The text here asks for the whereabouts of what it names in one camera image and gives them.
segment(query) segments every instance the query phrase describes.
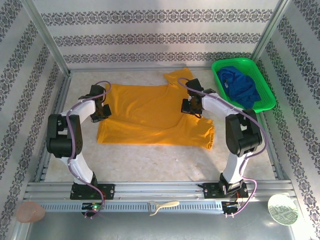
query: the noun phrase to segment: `black mounting plate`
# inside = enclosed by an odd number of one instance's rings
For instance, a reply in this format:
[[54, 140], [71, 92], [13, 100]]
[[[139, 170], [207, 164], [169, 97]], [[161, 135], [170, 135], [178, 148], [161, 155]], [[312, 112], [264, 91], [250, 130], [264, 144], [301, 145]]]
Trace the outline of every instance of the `black mounting plate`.
[[205, 182], [199, 187], [203, 188], [204, 199], [225, 199], [225, 198], [235, 198], [237, 199], [237, 192], [240, 198], [248, 198], [248, 190], [246, 183], [242, 183], [242, 186], [237, 191], [225, 195], [220, 187], [218, 182]]
[[[114, 184], [99, 184], [97, 188], [103, 193], [105, 200], [113, 200], [115, 195]], [[70, 193], [71, 200], [101, 200], [100, 194], [88, 185], [73, 184]]]

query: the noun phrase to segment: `wire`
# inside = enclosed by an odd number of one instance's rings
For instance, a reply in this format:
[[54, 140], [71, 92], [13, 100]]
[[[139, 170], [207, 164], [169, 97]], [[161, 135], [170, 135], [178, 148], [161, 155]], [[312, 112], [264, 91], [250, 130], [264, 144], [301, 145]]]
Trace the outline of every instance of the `wire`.
[[237, 113], [243, 115], [244, 117], [248, 118], [249, 120], [251, 120], [255, 125], [257, 125], [257, 126], [259, 127], [259, 129], [260, 129], [261, 132], [262, 132], [263, 140], [264, 140], [264, 146], [263, 146], [262, 150], [260, 150], [260, 151], [257, 152], [257, 153], [254, 153], [254, 154], [252, 154], [252, 155], [250, 155], [250, 156], [246, 156], [246, 157], [244, 158], [241, 166], [240, 166], [240, 169], [239, 169], [239, 174], [240, 174], [240, 176], [242, 176], [242, 178], [243, 178], [244, 180], [252, 181], [252, 182], [254, 183], [253, 191], [252, 191], [251, 195], [249, 196], [249, 198], [247, 199], [247, 201], [245, 202], [245, 204], [244, 204], [241, 208], [239, 208], [237, 212], [235, 212], [235, 213], [233, 213], [233, 214], [226, 214], [226, 215], [225, 215], [226, 217], [227, 217], [227, 216], [232, 216], [232, 217], [233, 217], [234, 215], [239, 214], [239, 213], [247, 206], [247, 204], [249, 203], [249, 201], [252, 199], [252, 197], [253, 197], [254, 194], [256, 193], [257, 185], [258, 185], [258, 184], [257, 184], [257, 181], [254, 180], [254, 179], [252, 179], [252, 178], [244, 177], [244, 176], [243, 176], [243, 174], [244, 174], [244, 173], [243, 173], [243, 167], [245, 166], [245, 164], [247, 163], [247, 161], [248, 161], [249, 158], [255, 157], [255, 156], [261, 154], [264, 150], [267, 149], [267, 146], [268, 146], [268, 144], [269, 144], [267, 133], [266, 133], [266, 131], [264, 130], [264, 128], [260, 125], [260, 123], [258, 123], [258, 121], [256, 121], [254, 118], [252, 118], [251, 116], [249, 116], [249, 115], [246, 114], [245, 112], [240, 111], [240, 110], [237, 109], [235, 106], [229, 104], [228, 102], [223, 101], [222, 99], [220, 99], [220, 98], [218, 98], [218, 97], [216, 97], [216, 96], [214, 96], [214, 95], [210, 95], [210, 94], [208, 94], [208, 93], [205, 93], [205, 92], [198, 91], [198, 90], [192, 89], [192, 88], [190, 88], [190, 87], [187, 87], [185, 84], [183, 84], [183, 83], [181, 82], [181, 80], [187, 80], [187, 81], [189, 81], [189, 79], [187, 79], [187, 78], [185, 78], [185, 77], [179, 77], [179, 78], [178, 78], [178, 83], [179, 83], [181, 86], [183, 86], [184, 88], [186, 88], [186, 89], [188, 89], [188, 90], [190, 90], [190, 91], [192, 91], [192, 92], [195, 92], [195, 93], [201, 94], [201, 95], [205, 95], [205, 96], [207, 96], [207, 97], [209, 97], [209, 98], [212, 98], [212, 99], [215, 99], [215, 100], [221, 102], [221, 103], [224, 104], [226, 107], [234, 110], [235, 112], [237, 112]]
[[[98, 84], [101, 84], [101, 83], [109, 83], [109, 82], [108, 82], [108, 81], [105, 81], [105, 80], [103, 80], [103, 81], [98, 81], [95, 85], [98, 85]], [[107, 98], [107, 94], [105, 94], [105, 95], [103, 96], [103, 100], [102, 100], [103, 103], [105, 102], [106, 98]]]
[[111, 83], [110, 83], [110, 82], [108, 82], [108, 81], [99, 81], [99, 82], [97, 82], [95, 85], [100, 84], [100, 83], [107, 83], [107, 84], [109, 85], [108, 90], [106, 90], [106, 91], [105, 91], [104, 93], [102, 93], [102, 94], [99, 94], [99, 95], [96, 95], [96, 96], [92, 96], [92, 97], [89, 97], [89, 98], [82, 99], [82, 100], [78, 101], [74, 106], [72, 106], [72, 107], [70, 108], [70, 110], [69, 110], [69, 111], [66, 113], [66, 115], [65, 115], [65, 119], [66, 119], [66, 122], [67, 122], [67, 125], [68, 125], [68, 128], [69, 128], [69, 132], [70, 132], [70, 136], [71, 136], [71, 143], [72, 143], [72, 153], [71, 153], [71, 156], [70, 156], [70, 157], [68, 158], [68, 160], [67, 160], [68, 169], [69, 169], [69, 171], [71, 172], [71, 174], [72, 174], [76, 179], [78, 179], [80, 182], [88, 185], [88, 186], [91, 187], [92, 189], [96, 190], [96, 191], [100, 194], [100, 197], [101, 197], [101, 206], [100, 206], [100, 208], [99, 208], [97, 211], [96, 211], [96, 210], [88, 210], [88, 211], [86, 211], [85, 214], [84, 214], [84, 217], [86, 218], [88, 213], [95, 213], [95, 215], [93, 215], [93, 216], [90, 217], [91, 219], [92, 219], [94, 216], [96, 216], [96, 215], [100, 212], [101, 209], [104, 208], [104, 206], [105, 206], [105, 198], [104, 198], [104, 194], [102, 193], [102, 191], [101, 191], [100, 189], [98, 189], [97, 187], [93, 186], [93, 185], [90, 184], [89, 182], [86, 182], [86, 181], [84, 181], [83, 179], [81, 179], [81, 178], [72, 170], [72, 168], [71, 168], [71, 161], [72, 161], [72, 159], [74, 159], [75, 154], [76, 154], [76, 140], [75, 140], [75, 133], [74, 133], [74, 130], [73, 130], [72, 126], [71, 126], [71, 122], [70, 122], [69, 116], [71, 115], [72, 111], [73, 111], [76, 107], [80, 106], [81, 104], [83, 104], [83, 103], [85, 103], [85, 102], [87, 102], [87, 101], [90, 101], [90, 100], [93, 100], [93, 99], [96, 99], [96, 98], [100, 98], [100, 97], [102, 97], [102, 96], [105, 96], [108, 92], [110, 92], [110, 90], [111, 90]]
[[239, 192], [238, 191], [236, 191], [236, 202], [238, 202], [239, 203], [239, 199], [241, 199], [241, 203], [240, 203], [240, 205], [241, 204], [243, 204], [244, 203], [244, 199], [243, 199], [243, 197], [242, 196], [240, 196], [240, 194], [239, 194]]

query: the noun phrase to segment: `white round plate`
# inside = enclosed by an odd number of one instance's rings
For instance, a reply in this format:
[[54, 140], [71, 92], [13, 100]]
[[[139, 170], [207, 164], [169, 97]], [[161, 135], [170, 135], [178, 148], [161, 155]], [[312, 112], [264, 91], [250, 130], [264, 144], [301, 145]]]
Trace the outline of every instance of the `white round plate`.
[[279, 224], [292, 225], [298, 219], [298, 208], [286, 195], [275, 194], [268, 201], [268, 210], [271, 217]]

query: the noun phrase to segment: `green plastic tray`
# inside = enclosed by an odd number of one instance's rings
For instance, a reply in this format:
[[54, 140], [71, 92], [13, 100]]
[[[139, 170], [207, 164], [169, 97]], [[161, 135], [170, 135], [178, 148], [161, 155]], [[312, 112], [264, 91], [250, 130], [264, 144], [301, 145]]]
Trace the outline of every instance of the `green plastic tray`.
[[254, 82], [255, 87], [261, 97], [260, 101], [256, 101], [253, 105], [253, 110], [256, 113], [260, 113], [262, 111], [270, 110], [276, 105], [276, 99], [272, 94], [269, 86], [267, 85], [264, 77], [259, 71], [257, 65], [254, 61], [246, 57], [238, 57], [238, 58], [230, 58], [224, 60], [218, 60], [212, 64], [212, 71], [214, 74], [215, 82], [219, 88], [220, 96], [228, 101], [229, 103], [235, 105], [239, 108], [244, 108], [242, 105], [235, 101], [231, 101], [230, 97], [228, 97], [221, 85], [221, 82], [218, 78], [217, 72], [223, 67], [233, 66], [236, 67], [239, 71], [244, 73], [245, 75], [250, 76]]

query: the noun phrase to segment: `yellow t-shirt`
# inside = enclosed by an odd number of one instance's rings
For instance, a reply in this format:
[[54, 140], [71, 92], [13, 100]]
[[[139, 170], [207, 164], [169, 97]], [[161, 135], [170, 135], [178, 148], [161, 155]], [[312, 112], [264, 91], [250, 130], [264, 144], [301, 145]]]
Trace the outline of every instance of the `yellow t-shirt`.
[[213, 121], [181, 113], [182, 101], [189, 95], [178, 83], [178, 78], [193, 79], [191, 71], [184, 68], [163, 76], [168, 85], [112, 85], [105, 100], [112, 115], [99, 124], [99, 144], [182, 145], [211, 149]]

